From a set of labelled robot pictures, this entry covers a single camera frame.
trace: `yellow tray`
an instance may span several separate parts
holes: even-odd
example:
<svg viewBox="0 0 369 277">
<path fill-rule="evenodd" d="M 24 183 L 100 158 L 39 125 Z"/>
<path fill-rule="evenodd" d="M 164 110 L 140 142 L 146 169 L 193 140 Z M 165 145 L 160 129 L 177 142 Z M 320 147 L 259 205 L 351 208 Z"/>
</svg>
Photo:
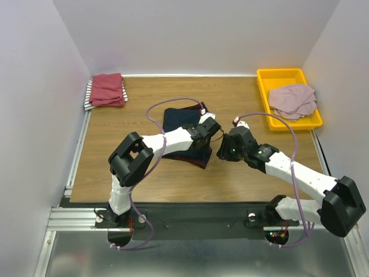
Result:
<svg viewBox="0 0 369 277">
<path fill-rule="evenodd" d="M 280 88 L 285 85 L 307 84 L 304 73 L 299 68 L 259 69 L 257 73 L 258 86 L 264 109 L 267 113 L 271 114 L 273 114 L 273 111 L 270 110 L 268 103 L 270 89 Z M 269 129 L 272 131 L 288 130 L 282 122 L 275 118 L 267 117 L 267 120 Z M 323 125 L 318 109 L 315 109 L 314 113 L 308 117 L 300 118 L 296 122 L 287 122 L 293 130 L 311 130 Z"/>
</svg>

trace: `gray floor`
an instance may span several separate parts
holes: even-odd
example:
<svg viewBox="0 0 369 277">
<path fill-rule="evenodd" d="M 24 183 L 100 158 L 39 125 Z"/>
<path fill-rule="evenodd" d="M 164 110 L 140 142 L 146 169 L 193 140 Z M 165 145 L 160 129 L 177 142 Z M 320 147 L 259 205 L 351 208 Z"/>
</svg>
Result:
<svg viewBox="0 0 369 277">
<path fill-rule="evenodd" d="M 302 235 L 291 230 L 291 239 Z M 152 241 L 144 249 L 109 248 L 104 231 L 58 232 L 49 277 L 354 276 L 344 241 L 324 229 L 303 245 L 277 249 L 247 239 Z"/>
</svg>

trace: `screw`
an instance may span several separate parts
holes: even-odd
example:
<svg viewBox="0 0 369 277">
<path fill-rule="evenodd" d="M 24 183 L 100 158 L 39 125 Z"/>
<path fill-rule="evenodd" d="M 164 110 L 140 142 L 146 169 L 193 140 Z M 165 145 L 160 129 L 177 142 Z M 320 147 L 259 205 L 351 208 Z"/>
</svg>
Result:
<svg viewBox="0 0 369 277">
<path fill-rule="evenodd" d="M 101 223 L 103 221 L 103 219 L 101 217 L 99 217 L 99 216 L 96 217 L 96 222 L 97 223 Z"/>
<path fill-rule="evenodd" d="M 256 221 L 256 215 L 253 212 L 250 212 L 248 214 L 248 221 L 250 221 L 250 222 Z"/>
</svg>

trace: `black mounting bracket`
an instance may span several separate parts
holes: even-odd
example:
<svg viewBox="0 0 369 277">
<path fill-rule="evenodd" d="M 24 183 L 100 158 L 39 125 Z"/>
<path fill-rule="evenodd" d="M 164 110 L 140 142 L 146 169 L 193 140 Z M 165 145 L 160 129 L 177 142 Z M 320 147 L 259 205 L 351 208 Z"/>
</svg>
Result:
<svg viewBox="0 0 369 277">
<path fill-rule="evenodd" d="M 325 195 L 318 210 L 321 222 L 332 234 L 346 237 L 367 210 L 354 180 L 344 176 Z"/>
<path fill-rule="evenodd" d="M 131 152 L 138 155 L 133 158 Z M 144 177 L 153 157 L 153 149 L 145 145 L 142 137 L 130 133 L 110 155 L 110 172 L 117 176 L 121 187 L 134 186 Z"/>
</svg>

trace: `cable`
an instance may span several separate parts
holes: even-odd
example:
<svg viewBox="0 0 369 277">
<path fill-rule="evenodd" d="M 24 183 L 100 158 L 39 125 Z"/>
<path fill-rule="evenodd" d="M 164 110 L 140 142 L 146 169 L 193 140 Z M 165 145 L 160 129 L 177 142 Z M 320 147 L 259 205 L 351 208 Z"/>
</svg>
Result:
<svg viewBox="0 0 369 277">
<path fill-rule="evenodd" d="M 96 215 L 98 218 L 100 218 L 100 219 L 102 219 L 102 220 L 107 220 L 106 218 L 104 218 L 101 214 L 99 214 L 99 213 L 96 211 L 96 208 L 94 208 L 94 209 L 93 209 L 93 212 L 95 213 L 95 215 Z"/>
<path fill-rule="evenodd" d="M 296 153 L 297 153 L 297 150 L 298 150 L 298 140 L 297 140 L 296 134 L 295 134 L 295 132 L 292 130 L 292 128 L 290 127 L 290 125 L 287 122 L 285 122 L 283 119 L 281 119 L 280 117 L 278 117 L 278 116 L 276 116 L 274 114 L 268 114 L 268 113 L 258 112 L 258 113 L 244 114 L 244 115 L 241 115 L 238 118 L 239 118 L 239 120 L 241 120 L 241 118 L 249 117 L 251 115 L 267 115 L 268 117 L 273 117 L 273 118 L 279 120 L 280 122 L 282 122 L 288 128 L 288 130 L 292 134 L 293 142 L 295 143 L 295 147 L 293 148 L 293 153 L 292 153 L 292 156 L 291 156 L 292 184 L 293 184 L 293 189 L 295 191 L 296 202 L 298 204 L 298 208 L 299 208 L 299 212 L 300 212 L 302 224 L 304 226 L 304 232 L 305 232 L 305 236 L 306 237 L 304 239 L 300 240 L 299 242 L 296 242 L 296 243 L 290 244 L 290 245 L 283 245 L 281 247 L 291 247 L 291 245 L 295 246 L 295 245 L 301 244 L 302 242 L 304 242 L 306 240 L 306 238 L 308 238 L 311 235 L 311 233 L 312 233 L 312 231 L 314 229 L 314 224 L 312 224 L 311 228 L 310 228 L 310 223 L 308 224 L 308 227 L 306 226 L 305 215 L 304 215 L 304 211 L 302 210 L 301 201 L 300 201 L 299 188 L 298 188 L 298 186 L 296 184 L 295 169 L 293 167 L 293 162 L 295 161 L 295 156 L 296 156 Z"/>
<path fill-rule="evenodd" d="M 161 158 L 163 157 L 164 155 L 164 151 L 165 151 L 165 147 L 167 145 L 167 139 L 165 137 L 165 131 L 163 129 L 163 127 L 161 127 L 161 125 L 153 118 L 151 118 L 149 116 L 149 112 L 151 111 L 152 108 L 155 108 L 156 106 L 159 106 L 161 104 L 164 104 L 164 103 L 168 103 L 168 102 L 173 102 L 173 101 L 177 101 L 177 100 L 192 100 L 192 101 L 195 101 L 197 102 L 199 105 L 200 105 L 200 108 L 201 110 L 204 109 L 202 103 L 197 100 L 197 99 L 194 99 L 194 98 L 188 98 L 188 97 L 180 97 L 180 98 L 173 98 L 173 99 L 168 99 L 168 100 L 165 100 L 165 101 L 161 101 L 161 102 L 158 102 L 154 105 L 152 105 L 151 107 L 149 107 L 147 110 L 146 110 L 146 118 L 148 120 L 150 120 L 151 122 L 153 122 L 161 131 L 161 133 L 163 134 L 163 148 L 161 149 L 161 152 L 155 162 L 155 164 L 150 168 L 149 171 L 147 171 L 144 175 L 144 177 L 140 180 L 140 182 L 142 182 L 142 180 L 144 180 L 156 167 L 157 165 L 159 164 L 159 161 L 161 160 Z M 110 246 L 113 247 L 113 248 L 117 248 L 118 250 L 134 250 L 134 249 L 137 249 L 137 248 L 140 248 L 141 246 L 147 244 L 151 239 L 152 237 L 154 236 L 154 233 L 155 233 L 155 230 L 154 230 L 154 226 L 152 226 L 151 222 L 147 220 L 146 217 L 144 217 L 140 212 L 139 210 L 137 209 L 137 207 L 135 206 L 134 202 L 133 202 L 133 199 L 132 199 L 132 191 L 134 190 L 134 188 L 139 184 L 135 184 L 134 186 L 131 187 L 131 189 L 129 190 L 129 200 L 131 202 L 131 206 L 132 206 L 132 209 L 136 212 L 136 214 L 146 222 L 146 224 L 150 227 L 151 229 L 151 233 L 150 233 L 150 236 L 144 240 L 142 243 L 138 244 L 138 245 L 135 245 L 135 246 L 131 246 L 131 247 L 119 247 L 119 246 L 116 246 L 114 244 L 111 244 Z"/>
<path fill-rule="evenodd" d="M 210 140 L 210 142 L 211 142 L 211 143 L 213 143 L 213 142 L 215 142 L 215 141 L 217 141 L 217 140 L 221 139 L 222 137 L 224 137 L 224 131 L 223 131 L 223 129 L 222 129 L 222 128 L 220 128 L 220 131 L 222 132 L 222 135 L 221 135 L 219 138 L 215 139 L 215 140 Z"/>
</svg>

